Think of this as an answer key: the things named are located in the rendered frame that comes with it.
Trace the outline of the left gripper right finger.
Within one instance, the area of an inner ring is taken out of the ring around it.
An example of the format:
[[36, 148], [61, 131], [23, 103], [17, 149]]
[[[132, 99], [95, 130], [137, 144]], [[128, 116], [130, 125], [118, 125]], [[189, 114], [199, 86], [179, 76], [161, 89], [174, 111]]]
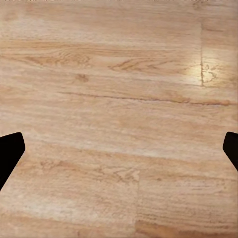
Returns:
[[228, 156], [234, 167], [238, 171], [238, 134], [233, 132], [227, 132], [224, 143], [223, 150]]

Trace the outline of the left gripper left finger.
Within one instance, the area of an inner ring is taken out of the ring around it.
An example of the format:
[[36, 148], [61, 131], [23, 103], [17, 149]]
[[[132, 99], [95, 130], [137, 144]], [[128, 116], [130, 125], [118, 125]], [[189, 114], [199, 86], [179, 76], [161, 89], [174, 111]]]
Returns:
[[25, 151], [21, 132], [0, 137], [0, 190]]

